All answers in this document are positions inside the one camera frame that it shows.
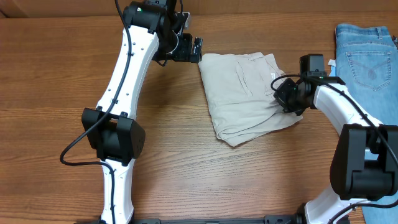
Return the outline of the beige khaki shorts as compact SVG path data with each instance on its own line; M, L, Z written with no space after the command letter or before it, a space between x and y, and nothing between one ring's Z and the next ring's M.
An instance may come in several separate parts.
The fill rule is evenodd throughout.
M205 54L198 64L216 137L230 146L288 128L303 117L285 113L272 81L284 72L273 54Z

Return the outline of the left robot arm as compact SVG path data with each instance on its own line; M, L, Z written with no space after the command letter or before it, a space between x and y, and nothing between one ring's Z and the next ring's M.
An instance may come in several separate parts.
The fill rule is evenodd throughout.
M190 13L181 1L133 1L124 8L122 46L108 87L81 120L103 168L104 209L98 223L133 223L132 173L146 133L137 104L151 62L199 63L202 39L186 32Z

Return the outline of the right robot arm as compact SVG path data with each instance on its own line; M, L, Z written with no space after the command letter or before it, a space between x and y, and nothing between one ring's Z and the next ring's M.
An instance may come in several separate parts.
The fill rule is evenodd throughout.
M285 113L320 110L339 135L330 186L293 215L269 215L265 223L349 223L358 207L392 208L377 200L397 193L397 126L382 124L360 107L344 81L326 74L323 55L300 58L300 72L283 75L274 98Z

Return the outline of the light blue garment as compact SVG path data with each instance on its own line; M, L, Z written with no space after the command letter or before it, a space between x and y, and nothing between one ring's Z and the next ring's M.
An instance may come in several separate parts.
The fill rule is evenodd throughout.
M330 66L330 69L331 69L329 76L335 77L336 76L336 60L330 59L328 62L328 65Z

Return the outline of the blue denim jeans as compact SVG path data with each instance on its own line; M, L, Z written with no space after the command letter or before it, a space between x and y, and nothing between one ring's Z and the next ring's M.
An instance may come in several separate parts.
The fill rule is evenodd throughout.
M336 76L351 96L374 118L397 124L397 46L387 27L339 24Z

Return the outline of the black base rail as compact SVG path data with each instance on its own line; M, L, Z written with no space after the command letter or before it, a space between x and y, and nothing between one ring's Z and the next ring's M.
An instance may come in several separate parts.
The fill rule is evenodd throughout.
M293 215L267 215L264 218L227 218L219 220L133 220L133 224L294 224L303 223Z

